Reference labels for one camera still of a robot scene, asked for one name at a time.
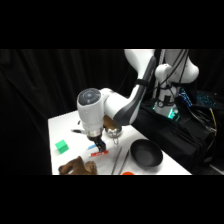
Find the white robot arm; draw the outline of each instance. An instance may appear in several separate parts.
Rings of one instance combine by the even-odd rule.
[[[191,83],[199,75],[199,69],[191,62],[187,51],[188,49],[166,49],[166,64],[160,65],[156,69],[155,76],[160,84],[160,95],[155,112],[165,117],[172,118],[172,114],[174,115],[172,110],[176,108],[174,97],[177,90],[172,83]],[[175,72],[167,79],[175,67],[177,67]]]
[[[155,49],[125,49],[125,56],[138,72],[138,80],[129,99],[110,89],[87,89],[78,96],[78,112],[89,140],[100,152],[106,150],[102,142],[104,116],[108,115],[121,126],[132,124],[156,68]]]

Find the brown stuffed toy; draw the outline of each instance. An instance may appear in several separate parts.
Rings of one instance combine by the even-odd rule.
[[[114,130],[118,127],[118,124],[114,122],[110,117],[105,115],[104,117],[104,127]],[[67,163],[64,166],[59,167],[60,175],[97,175],[97,168],[94,162],[87,162],[84,164],[82,158],[79,156]]]
[[[84,164],[80,156],[66,165],[60,166],[58,170],[60,175],[97,175],[96,164],[94,162]]]

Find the green block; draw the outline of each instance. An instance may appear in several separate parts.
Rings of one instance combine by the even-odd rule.
[[[66,142],[64,140],[58,142],[57,144],[55,144],[59,153],[63,154],[64,152],[66,152],[69,148],[66,144]]]

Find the table surface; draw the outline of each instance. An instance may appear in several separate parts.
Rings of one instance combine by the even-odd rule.
[[[123,132],[119,137],[119,146],[116,146],[113,139],[108,137],[104,131],[102,139],[107,145],[109,154],[89,158],[89,155],[91,153],[98,152],[98,149],[93,148],[91,150],[87,150],[87,148],[94,143],[89,141],[86,135],[71,132],[73,129],[83,130],[82,125],[78,125],[79,120],[78,111],[48,120],[53,175],[59,175],[58,168],[78,156],[81,156],[84,162],[94,161],[99,175],[111,175],[119,148],[122,146],[122,151],[114,172],[114,175],[117,175],[132,143],[138,139],[147,139],[132,126],[122,127]],[[60,154],[55,144],[62,140],[67,143],[69,150]],[[191,175],[164,152],[162,164],[156,168],[147,170],[140,168],[129,154],[122,173],[127,171],[132,172],[135,175]]]

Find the black curtain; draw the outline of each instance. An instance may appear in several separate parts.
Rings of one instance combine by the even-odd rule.
[[[224,51],[192,49],[190,57],[200,69],[198,88],[224,95]],[[137,73],[121,49],[0,50],[3,174],[51,174],[47,120],[76,110],[86,88],[116,91],[126,74],[120,93],[128,96]]]

